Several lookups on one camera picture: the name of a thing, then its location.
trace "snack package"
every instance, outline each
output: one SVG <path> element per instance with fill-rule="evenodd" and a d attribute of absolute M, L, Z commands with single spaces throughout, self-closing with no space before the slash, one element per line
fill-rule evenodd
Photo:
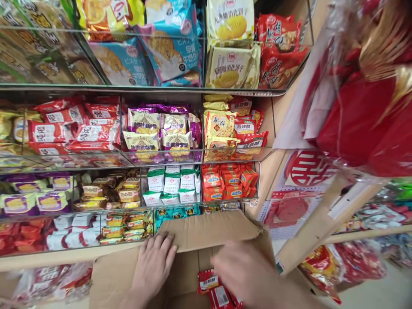
<path fill-rule="evenodd" d="M 77 122 L 83 124 L 86 119 L 85 109 L 81 104 L 63 109 L 58 112 L 43 113 L 43 119 L 46 122 Z"/>
<path fill-rule="evenodd" d="M 64 143 L 74 140 L 75 124 L 50 123 L 28 120 L 29 140 L 38 143 Z"/>
<path fill-rule="evenodd" d="M 154 170 L 147 174 L 149 191 L 163 192 L 164 189 L 164 170 Z"/>
<path fill-rule="evenodd" d="M 198 273 L 199 286 L 197 287 L 198 294 L 206 294 L 213 288 L 222 285 L 220 279 L 215 275 L 213 269 L 201 271 Z"/>
<path fill-rule="evenodd" d="M 273 14 L 260 14 L 259 41 L 274 43 L 279 52 L 297 50 L 302 21 L 295 23 L 294 18 L 293 15 L 285 18 Z"/>
<path fill-rule="evenodd" d="M 147 191 L 142 194 L 146 206 L 162 206 L 163 202 L 160 199 L 161 192 Z"/>
<path fill-rule="evenodd" d="M 243 48 L 214 47 L 209 55 L 208 88 L 241 88 L 245 83 L 253 51 Z"/>
<path fill-rule="evenodd" d="M 156 0 L 148 1 L 149 7 Z M 200 71 L 200 45 L 194 4 L 167 2 L 167 12 L 148 15 L 147 25 L 136 27 L 153 66 L 158 83 L 174 79 L 189 71 Z"/>
<path fill-rule="evenodd" d="M 254 5 L 250 0 L 235 2 L 208 0 L 207 27 L 212 44 L 237 46 L 237 41 L 253 41 Z"/>
<path fill-rule="evenodd" d="M 118 6 L 95 0 L 76 0 L 76 3 L 79 25 L 89 31 L 86 39 L 91 42 L 122 42 L 133 26 L 145 24 L 145 6 L 141 0 L 126 0 Z"/>
<path fill-rule="evenodd" d="M 308 49 L 281 53 L 275 43 L 262 47 L 259 89 L 284 89 L 305 59 Z"/>
<path fill-rule="evenodd" d="M 179 189 L 180 203 L 195 203 L 196 202 L 196 190 Z"/>
<path fill-rule="evenodd" d="M 124 42 L 91 42 L 89 46 L 112 85 L 148 85 L 145 57 L 137 37 Z"/>
<path fill-rule="evenodd" d="M 230 111 L 237 113 L 238 116 L 243 117 L 250 114 L 252 101 L 246 97 L 234 97 L 230 102 Z"/>
<path fill-rule="evenodd" d="M 156 109 L 152 107 L 129 109 L 128 130 L 139 134 L 159 133 L 161 129 L 160 118 L 160 114 L 156 113 Z"/>
<path fill-rule="evenodd" d="M 195 170 L 181 170 L 180 171 L 180 188 L 195 190 L 194 178 L 196 175 Z"/>
<path fill-rule="evenodd" d="M 165 174 L 164 194 L 178 194 L 180 188 L 180 173 Z"/>

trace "display shelf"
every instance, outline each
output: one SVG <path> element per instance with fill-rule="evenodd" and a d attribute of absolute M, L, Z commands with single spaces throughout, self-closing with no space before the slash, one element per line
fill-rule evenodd
<path fill-rule="evenodd" d="M 321 204 L 305 222 L 297 235 L 289 239 L 282 247 L 277 257 L 280 259 L 285 270 L 283 276 L 301 263 L 305 257 L 312 253 L 318 246 L 324 243 L 336 229 L 357 212 L 370 198 L 375 196 L 382 185 L 369 185 L 357 182 L 352 189 L 340 199 L 334 206 L 340 209 L 336 216 L 330 216 L 330 207 L 341 195 L 344 188 L 344 178 L 338 175 L 330 188 L 323 196 Z"/>
<path fill-rule="evenodd" d="M 324 240 L 324 244 L 338 243 L 345 241 L 352 241 L 365 238 L 380 237 L 386 235 L 400 234 L 400 233 L 410 233 L 412 232 L 412 224 L 402 225 L 400 227 L 391 227 L 388 229 L 378 229 L 378 230 L 362 230 L 350 233 L 341 233 L 336 235 L 331 235 Z"/>

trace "biscuit image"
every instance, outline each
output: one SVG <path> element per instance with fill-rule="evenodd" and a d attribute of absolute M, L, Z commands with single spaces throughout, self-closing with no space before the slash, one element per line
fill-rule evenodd
<path fill-rule="evenodd" d="M 107 15 L 106 7 L 110 5 L 109 0 L 83 0 L 85 15 L 89 24 L 101 23 Z"/>
<path fill-rule="evenodd" d="M 237 71 L 224 72 L 215 81 L 216 88 L 232 88 L 239 80 L 239 73 Z"/>
<path fill-rule="evenodd" d="M 240 38 L 248 26 L 246 18 L 242 15 L 230 17 L 218 29 L 217 36 L 221 40 Z"/>

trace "store shelf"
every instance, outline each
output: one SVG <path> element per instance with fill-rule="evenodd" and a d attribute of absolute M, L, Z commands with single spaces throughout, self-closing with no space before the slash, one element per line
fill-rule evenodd
<path fill-rule="evenodd" d="M 329 236 L 327 239 L 325 239 L 324 244 L 380 237 L 380 236 L 400 234 L 400 233 L 410 233 L 410 232 L 412 232 L 412 224 L 403 225 L 400 227 L 392 227 L 388 229 L 363 230 L 363 231 L 342 233 L 342 234 L 336 234 L 336 235 Z"/>

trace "cardboard box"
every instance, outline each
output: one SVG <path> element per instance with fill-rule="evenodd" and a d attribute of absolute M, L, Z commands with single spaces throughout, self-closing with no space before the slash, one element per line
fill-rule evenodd
<path fill-rule="evenodd" d="M 169 278 L 148 308 L 209 309 L 207 294 L 198 295 L 197 274 L 210 269 L 210 258 L 228 240 L 248 240 L 275 267 L 267 230 L 249 221 L 240 210 L 165 221 L 160 231 L 175 234 L 178 253 Z M 98 258 L 93 266 L 90 308 L 118 308 L 132 284 L 139 248 Z"/>

